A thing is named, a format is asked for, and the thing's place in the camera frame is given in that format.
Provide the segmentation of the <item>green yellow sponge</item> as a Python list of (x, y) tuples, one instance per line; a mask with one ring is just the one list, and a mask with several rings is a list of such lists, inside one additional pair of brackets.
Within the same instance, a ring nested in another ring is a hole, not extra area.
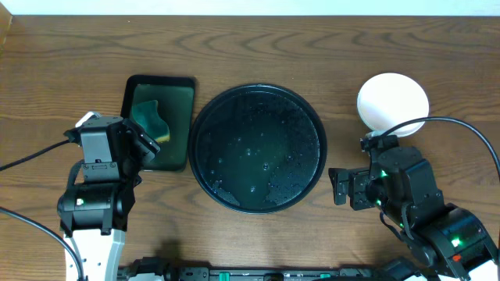
[(130, 117), (157, 143), (170, 141), (170, 128), (159, 115), (159, 102), (157, 100), (133, 105)]

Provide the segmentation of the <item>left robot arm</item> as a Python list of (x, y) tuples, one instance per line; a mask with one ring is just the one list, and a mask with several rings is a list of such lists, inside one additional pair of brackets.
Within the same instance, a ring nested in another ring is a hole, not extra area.
[(115, 280), (139, 172), (160, 147), (119, 116), (92, 117), (64, 134), (84, 155), (71, 168), (57, 205), (69, 246), (66, 279)]

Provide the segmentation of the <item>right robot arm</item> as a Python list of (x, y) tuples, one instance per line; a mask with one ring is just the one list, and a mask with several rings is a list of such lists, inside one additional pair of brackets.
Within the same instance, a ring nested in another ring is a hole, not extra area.
[(444, 202), (429, 165), (419, 168), (330, 168), (334, 203), (355, 211), (377, 208), (381, 222), (412, 255), (438, 275), (470, 280), (472, 271), (498, 264), (495, 242), (471, 212)]

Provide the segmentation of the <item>white plate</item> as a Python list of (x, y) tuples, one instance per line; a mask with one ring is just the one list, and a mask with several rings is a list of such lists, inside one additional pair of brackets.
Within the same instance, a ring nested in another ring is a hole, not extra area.
[(429, 116), (430, 102), (425, 90), (412, 78), (382, 73), (361, 86), (356, 108), (375, 136), (403, 122)]

